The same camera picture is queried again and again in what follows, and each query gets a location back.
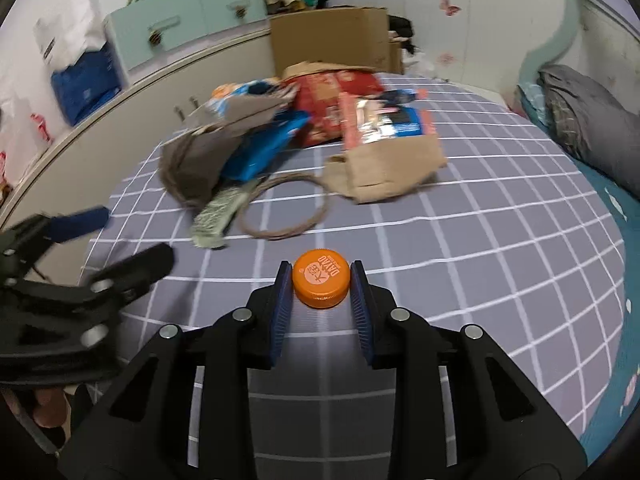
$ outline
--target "blue bag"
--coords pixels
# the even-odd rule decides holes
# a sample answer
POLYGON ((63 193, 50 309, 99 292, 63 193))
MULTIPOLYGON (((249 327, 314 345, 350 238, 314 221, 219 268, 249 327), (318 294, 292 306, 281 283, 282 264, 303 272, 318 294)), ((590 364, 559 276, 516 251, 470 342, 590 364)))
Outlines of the blue bag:
POLYGON ((241 182, 255 178, 271 164, 309 119, 310 115, 302 111, 279 113, 273 122, 244 138, 242 145, 222 168, 221 175, 241 182))

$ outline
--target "bed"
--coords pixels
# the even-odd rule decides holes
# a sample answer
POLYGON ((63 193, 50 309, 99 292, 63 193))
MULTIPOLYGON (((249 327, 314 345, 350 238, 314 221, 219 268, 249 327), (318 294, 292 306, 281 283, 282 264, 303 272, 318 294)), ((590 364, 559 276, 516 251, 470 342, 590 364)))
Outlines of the bed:
MULTIPOLYGON (((121 359, 166 323, 185 330, 212 324, 272 283, 281 260, 327 247, 362 260, 372 283, 429 322, 483 326, 594 460, 637 400, 638 285, 625 282, 625 255, 640 254, 637 202, 501 105, 447 82, 380 79, 389 89, 427 90, 414 106, 431 110, 449 157, 433 181, 398 200, 354 205, 332 196, 328 217, 302 236, 266 242, 233 224, 228 246, 210 251, 193 245, 190 213, 160 183, 161 144, 123 180, 110 197, 113 221, 90 241, 82 276, 158 242, 172 245, 177 263, 124 311, 121 359)), ((339 143, 291 150, 273 169, 320 174, 324 159, 339 151, 339 143)), ((248 221, 282 228, 320 201, 311 184, 287 183, 257 200, 248 221)), ((638 270, 630 259, 627 276, 638 270)), ((394 375, 366 367, 348 300, 328 311, 295 303, 281 361, 249 379, 261 479, 385 477, 394 375)), ((200 391, 196 382, 192 464, 200 391)), ((451 413, 446 421, 453 463, 451 413)))

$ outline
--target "blue snack package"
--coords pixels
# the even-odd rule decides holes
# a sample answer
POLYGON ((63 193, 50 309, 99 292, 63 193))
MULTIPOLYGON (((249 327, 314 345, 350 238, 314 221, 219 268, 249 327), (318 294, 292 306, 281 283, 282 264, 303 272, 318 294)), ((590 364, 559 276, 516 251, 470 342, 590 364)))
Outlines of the blue snack package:
POLYGON ((279 113, 273 122, 245 136, 242 145, 222 168, 221 175, 240 182, 255 178, 309 122, 310 117, 308 113, 298 110, 279 113))
POLYGON ((415 90, 387 90, 379 95, 378 99, 393 105, 405 105, 412 103, 418 98, 415 90))

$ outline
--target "cabinet drawer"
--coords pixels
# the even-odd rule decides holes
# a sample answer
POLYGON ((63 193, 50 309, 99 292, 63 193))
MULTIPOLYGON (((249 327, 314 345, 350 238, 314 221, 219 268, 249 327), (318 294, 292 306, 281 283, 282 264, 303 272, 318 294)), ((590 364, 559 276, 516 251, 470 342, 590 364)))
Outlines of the cabinet drawer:
POLYGON ((141 0, 111 13, 108 22, 126 70, 208 34, 201 0, 141 0), (154 46, 155 30, 160 38, 154 46))
POLYGON ((202 0, 202 9, 208 34, 258 22, 267 15, 264 0, 202 0), (238 6, 246 9, 243 17, 236 15, 238 6))

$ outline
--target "butterfly decal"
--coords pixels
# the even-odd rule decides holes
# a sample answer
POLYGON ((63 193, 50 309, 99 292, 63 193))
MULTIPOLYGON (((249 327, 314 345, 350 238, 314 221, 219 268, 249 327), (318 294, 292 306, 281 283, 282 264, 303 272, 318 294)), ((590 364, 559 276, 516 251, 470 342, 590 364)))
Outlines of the butterfly decal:
POLYGON ((440 2, 440 9, 444 10, 447 16, 453 16, 462 10, 460 7, 451 5, 450 0, 442 0, 440 2))
POLYGON ((436 61, 444 66, 449 66, 450 64, 456 62, 457 59, 455 56, 452 56, 449 52, 445 52, 444 54, 441 54, 440 56, 438 56, 438 59, 436 61))

